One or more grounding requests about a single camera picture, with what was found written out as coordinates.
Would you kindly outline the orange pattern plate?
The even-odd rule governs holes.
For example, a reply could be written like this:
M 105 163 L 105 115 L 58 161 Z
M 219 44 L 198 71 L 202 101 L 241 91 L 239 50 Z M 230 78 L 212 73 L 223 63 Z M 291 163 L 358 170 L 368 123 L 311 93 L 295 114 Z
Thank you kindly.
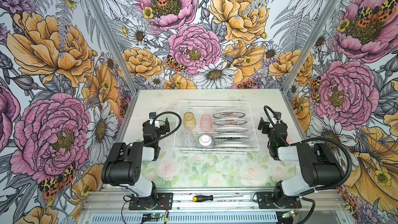
M 226 117 L 214 121 L 215 125 L 243 125 L 248 121 L 242 118 Z

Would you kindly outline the red pattern plate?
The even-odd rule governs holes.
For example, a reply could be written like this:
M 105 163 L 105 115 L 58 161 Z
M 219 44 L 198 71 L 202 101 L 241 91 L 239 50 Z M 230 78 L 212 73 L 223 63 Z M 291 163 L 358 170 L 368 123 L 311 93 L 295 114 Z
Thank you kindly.
M 216 119 L 226 118 L 226 117 L 244 118 L 246 114 L 241 111 L 226 110 L 226 111 L 216 112 L 212 116 Z

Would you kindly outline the white wire dish rack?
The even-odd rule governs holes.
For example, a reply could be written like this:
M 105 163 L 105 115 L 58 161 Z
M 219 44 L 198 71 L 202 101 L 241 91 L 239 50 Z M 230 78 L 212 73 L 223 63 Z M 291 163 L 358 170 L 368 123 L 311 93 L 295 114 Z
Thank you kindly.
M 215 140 L 214 136 L 228 133 L 228 132 L 215 132 L 214 128 L 220 127 L 221 125 L 213 124 L 213 130 L 211 132 L 203 132 L 200 129 L 200 121 L 203 115 L 210 115 L 212 117 L 212 122 L 217 120 L 212 115 L 216 112 L 234 110 L 241 111 L 246 114 L 243 118 L 248 122 L 241 127 L 247 128 L 249 131 L 242 132 L 240 134 L 249 136 L 248 140 Z M 183 116 L 186 112 L 192 112 L 195 115 L 197 121 L 197 127 L 192 130 L 195 137 L 195 144 L 191 147 L 184 147 L 180 142 L 180 132 L 184 127 Z M 173 148 L 183 150 L 186 152 L 249 152 L 259 150 L 259 142 L 256 134 L 256 128 L 253 122 L 253 117 L 251 114 L 250 105 L 246 101 L 199 101 L 199 100 L 182 100 L 179 102 L 178 114 L 182 120 L 182 126 L 174 134 L 174 144 Z M 215 146 L 214 148 L 198 148 L 197 142 L 202 134 L 208 134 L 212 137 Z

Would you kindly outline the white green rim plate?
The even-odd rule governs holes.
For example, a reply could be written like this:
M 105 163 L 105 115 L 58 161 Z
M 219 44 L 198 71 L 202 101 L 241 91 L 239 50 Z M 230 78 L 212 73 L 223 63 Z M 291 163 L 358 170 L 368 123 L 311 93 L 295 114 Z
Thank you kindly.
M 214 128 L 215 132 L 228 132 L 228 133 L 242 133 L 249 131 L 245 127 L 241 127 L 238 125 L 222 125 L 220 127 Z

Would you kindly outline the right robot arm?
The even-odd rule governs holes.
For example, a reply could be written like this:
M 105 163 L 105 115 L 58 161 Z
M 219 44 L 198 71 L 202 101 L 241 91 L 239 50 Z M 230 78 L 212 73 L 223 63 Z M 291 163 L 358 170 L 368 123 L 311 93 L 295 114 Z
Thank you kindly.
M 287 142 L 287 125 L 273 123 L 261 118 L 258 129 L 268 136 L 268 151 L 276 161 L 295 161 L 300 171 L 289 179 L 276 183 L 271 194 L 258 196 L 258 202 L 272 201 L 276 207 L 296 207 L 300 197 L 316 191 L 333 189 L 342 185 L 349 177 L 352 162 L 347 160 L 346 171 L 337 161 L 328 143 L 336 145 L 343 153 L 344 146 L 328 138 L 311 138 L 298 143 Z

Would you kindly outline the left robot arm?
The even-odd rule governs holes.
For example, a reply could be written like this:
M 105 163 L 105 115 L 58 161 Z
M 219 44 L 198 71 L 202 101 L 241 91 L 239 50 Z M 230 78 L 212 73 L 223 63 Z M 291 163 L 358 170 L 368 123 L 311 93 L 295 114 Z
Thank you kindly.
M 142 142 L 114 143 L 101 172 L 104 184 L 120 187 L 130 196 L 130 210 L 162 207 L 155 183 L 141 175 L 143 162 L 157 161 L 159 139 L 170 132 L 169 121 L 148 120 L 143 123 Z

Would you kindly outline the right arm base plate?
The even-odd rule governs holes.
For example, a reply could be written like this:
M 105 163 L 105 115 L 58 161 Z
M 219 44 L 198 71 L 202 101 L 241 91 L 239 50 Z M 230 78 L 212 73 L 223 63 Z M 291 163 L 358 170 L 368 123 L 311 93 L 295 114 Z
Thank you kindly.
M 257 192 L 256 200 L 260 209 L 300 209 L 299 198 L 274 196 L 273 192 Z

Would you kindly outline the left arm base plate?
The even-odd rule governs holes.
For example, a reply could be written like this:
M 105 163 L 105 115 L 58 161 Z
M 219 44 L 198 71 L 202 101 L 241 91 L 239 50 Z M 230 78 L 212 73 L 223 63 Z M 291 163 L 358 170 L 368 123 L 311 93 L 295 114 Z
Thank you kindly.
M 171 210 L 173 193 L 158 193 L 149 197 L 132 196 L 128 209 L 131 211 Z

